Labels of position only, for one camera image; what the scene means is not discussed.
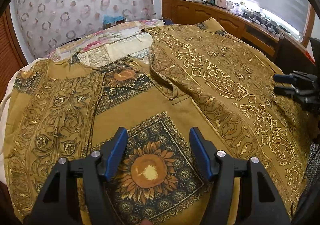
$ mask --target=wooden window frame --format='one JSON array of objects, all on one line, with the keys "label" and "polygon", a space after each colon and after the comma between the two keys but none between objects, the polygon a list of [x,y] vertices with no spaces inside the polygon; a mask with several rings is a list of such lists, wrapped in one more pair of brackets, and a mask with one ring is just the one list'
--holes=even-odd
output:
[{"label": "wooden window frame", "polygon": [[311,4],[309,4],[307,21],[303,31],[303,41],[301,42],[302,46],[304,46],[305,48],[307,48],[309,44],[313,26],[315,24],[315,18],[316,18],[316,11],[311,6]]}]

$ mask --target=patterned curtain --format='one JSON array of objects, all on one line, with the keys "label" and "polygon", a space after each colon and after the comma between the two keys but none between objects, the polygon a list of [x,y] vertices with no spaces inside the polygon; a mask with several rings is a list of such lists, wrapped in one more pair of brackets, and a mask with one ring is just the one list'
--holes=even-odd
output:
[{"label": "patterned curtain", "polygon": [[15,0],[22,35],[34,58],[102,29],[103,15],[153,19],[153,0]]}]

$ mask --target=person's finger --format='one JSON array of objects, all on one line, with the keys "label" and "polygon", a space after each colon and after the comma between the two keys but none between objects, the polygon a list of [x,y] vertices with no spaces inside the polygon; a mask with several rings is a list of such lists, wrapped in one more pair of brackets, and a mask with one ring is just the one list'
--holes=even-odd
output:
[{"label": "person's finger", "polygon": [[140,225],[153,225],[151,221],[148,221],[147,219],[144,219],[141,221]]}]

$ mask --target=wooden desk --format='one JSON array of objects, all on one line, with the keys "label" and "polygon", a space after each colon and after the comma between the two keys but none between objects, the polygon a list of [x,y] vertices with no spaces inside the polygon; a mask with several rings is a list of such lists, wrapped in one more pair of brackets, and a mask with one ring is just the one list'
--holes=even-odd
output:
[{"label": "wooden desk", "polygon": [[[212,17],[221,24],[226,32],[262,51],[271,61],[275,60],[281,45],[279,34],[270,34],[267,29],[257,23],[252,23],[244,17],[217,6],[184,0],[162,0],[162,16],[176,24],[197,24]],[[285,37],[302,53],[307,52],[292,37],[289,35]]]}]

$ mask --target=clutter on desk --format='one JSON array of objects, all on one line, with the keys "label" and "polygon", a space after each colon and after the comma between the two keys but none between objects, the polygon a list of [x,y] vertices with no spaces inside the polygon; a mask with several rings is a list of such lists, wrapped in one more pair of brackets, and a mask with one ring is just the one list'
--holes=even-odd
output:
[{"label": "clutter on desk", "polygon": [[232,9],[233,9],[233,2],[228,1],[228,3],[227,3],[227,11],[230,11]]},{"label": "clutter on desk", "polygon": [[227,8],[227,0],[218,0],[217,6],[220,8],[226,9]]},{"label": "clutter on desk", "polygon": [[205,3],[205,1],[202,1],[202,0],[193,0],[193,1],[198,3]]},{"label": "clutter on desk", "polygon": [[238,15],[238,16],[242,16],[243,15],[243,11],[241,10],[240,7],[236,6],[234,7],[231,12],[235,15]]},{"label": "clutter on desk", "polygon": [[116,17],[112,17],[112,16],[108,16],[108,15],[104,15],[103,16],[103,29],[108,29],[112,26],[116,26],[118,24],[124,23],[127,20],[123,17],[123,16],[116,16]]},{"label": "clutter on desk", "polygon": [[244,3],[244,2],[240,2],[239,7],[240,7],[240,9],[242,10],[242,12],[244,12],[244,10],[245,10],[245,3]]}]

